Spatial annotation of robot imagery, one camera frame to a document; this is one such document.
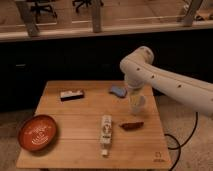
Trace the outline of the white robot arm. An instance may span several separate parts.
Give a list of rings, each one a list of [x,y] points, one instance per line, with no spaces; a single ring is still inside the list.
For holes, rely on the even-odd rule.
[[[120,70],[131,93],[149,84],[196,112],[213,117],[213,83],[160,69],[152,65],[153,60],[152,50],[141,46],[120,61]]]

